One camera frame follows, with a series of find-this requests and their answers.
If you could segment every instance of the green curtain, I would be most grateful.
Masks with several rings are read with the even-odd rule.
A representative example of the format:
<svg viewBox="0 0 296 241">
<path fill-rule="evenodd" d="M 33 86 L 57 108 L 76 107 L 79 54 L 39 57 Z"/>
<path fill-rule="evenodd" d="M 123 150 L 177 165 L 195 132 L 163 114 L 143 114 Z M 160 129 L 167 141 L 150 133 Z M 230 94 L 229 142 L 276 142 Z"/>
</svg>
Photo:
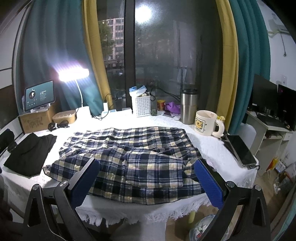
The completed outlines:
<svg viewBox="0 0 296 241">
<path fill-rule="evenodd" d="M 254 74 L 269 80 L 270 47 L 265 22 L 256 0 L 229 0 L 239 46 L 237 94 L 228 132 L 235 134 L 246 113 Z"/>
<path fill-rule="evenodd" d="M 62 110 L 74 110 L 81 106 L 79 90 L 74 81 L 59 81 L 58 72 L 78 65 L 89 69 L 89 76 L 78 80 L 83 105 L 100 115 L 103 101 L 84 44 L 82 1 L 34 1 L 23 31 L 16 79 L 20 92 L 52 79 Z M 20 106 L 22 95 L 17 96 Z"/>
</svg>

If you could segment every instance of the mug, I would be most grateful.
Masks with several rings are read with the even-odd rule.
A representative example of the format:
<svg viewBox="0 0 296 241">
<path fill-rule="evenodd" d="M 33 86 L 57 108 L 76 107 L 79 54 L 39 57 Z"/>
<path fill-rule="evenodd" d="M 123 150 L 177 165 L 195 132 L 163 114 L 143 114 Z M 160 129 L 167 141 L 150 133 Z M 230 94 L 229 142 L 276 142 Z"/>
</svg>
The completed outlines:
<svg viewBox="0 0 296 241">
<path fill-rule="evenodd" d="M 218 131 L 214 131 L 216 123 L 219 126 Z M 217 114 L 208 110 L 199 110 L 195 116 L 195 129 L 203 136 L 222 137 L 225 128 L 223 122 L 217 120 Z"/>
</svg>

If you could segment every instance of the white basket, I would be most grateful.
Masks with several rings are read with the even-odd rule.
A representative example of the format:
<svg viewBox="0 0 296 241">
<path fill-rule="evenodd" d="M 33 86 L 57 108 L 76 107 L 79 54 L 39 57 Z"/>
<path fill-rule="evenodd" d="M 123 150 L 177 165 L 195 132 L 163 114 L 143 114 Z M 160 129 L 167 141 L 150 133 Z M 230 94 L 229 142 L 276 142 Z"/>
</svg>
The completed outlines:
<svg viewBox="0 0 296 241">
<path fill-rule="evenodd" d="M 133 105 L 133 114 L 136 117 L 146 116 L 151 114 L 150 95 L 144 97 L 131 98 Z"/>
</svg>

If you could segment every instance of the yellow curtain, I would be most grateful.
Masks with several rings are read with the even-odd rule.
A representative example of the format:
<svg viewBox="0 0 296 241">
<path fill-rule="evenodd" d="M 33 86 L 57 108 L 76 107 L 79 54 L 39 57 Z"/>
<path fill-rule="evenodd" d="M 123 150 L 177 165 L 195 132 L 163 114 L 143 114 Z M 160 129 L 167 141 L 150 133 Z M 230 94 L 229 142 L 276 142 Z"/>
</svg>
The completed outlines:
<svg viewBox="0 0 296 241">
<path fill-rule="evenodd" d="M 102 99 L 107 96 L 109 107 L 112 105 L 112 96 L 107 79 L 101 39 L 99 33 L 98 16 L 96 11 L 96 0 L 83 0 L 83 17 L 85 30 L 85 43 L 91 65 L 96 77 Z"/>
<path fill-rule="evenodd" d="M 228 130 L 237 92 L 239 66 L 237 31 L 229 0 L 216 0 L 216 4 L 223 34 L 222 83 L 217 115 L 225 117 L 224 124 Z"/>
</svg>

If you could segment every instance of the tree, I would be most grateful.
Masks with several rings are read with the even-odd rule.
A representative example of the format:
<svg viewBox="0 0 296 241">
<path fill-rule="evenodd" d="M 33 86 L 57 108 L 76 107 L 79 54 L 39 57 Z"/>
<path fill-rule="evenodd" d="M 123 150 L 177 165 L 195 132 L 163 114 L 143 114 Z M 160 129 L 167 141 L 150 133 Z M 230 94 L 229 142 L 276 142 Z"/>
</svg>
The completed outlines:
<svg viewBox="0 0 296 241">
<path fill-rule="evenodd" d="M 106 59 L 108 55 L 112 54 L 115 41 L 112 39 L 113 35 L 110 27 L 107 24 L 107 21 L 102 20 L 102 21 L 98 21 L 98 23 L 99 23 L 103 57 L 104 59 Z"/>
</svg>

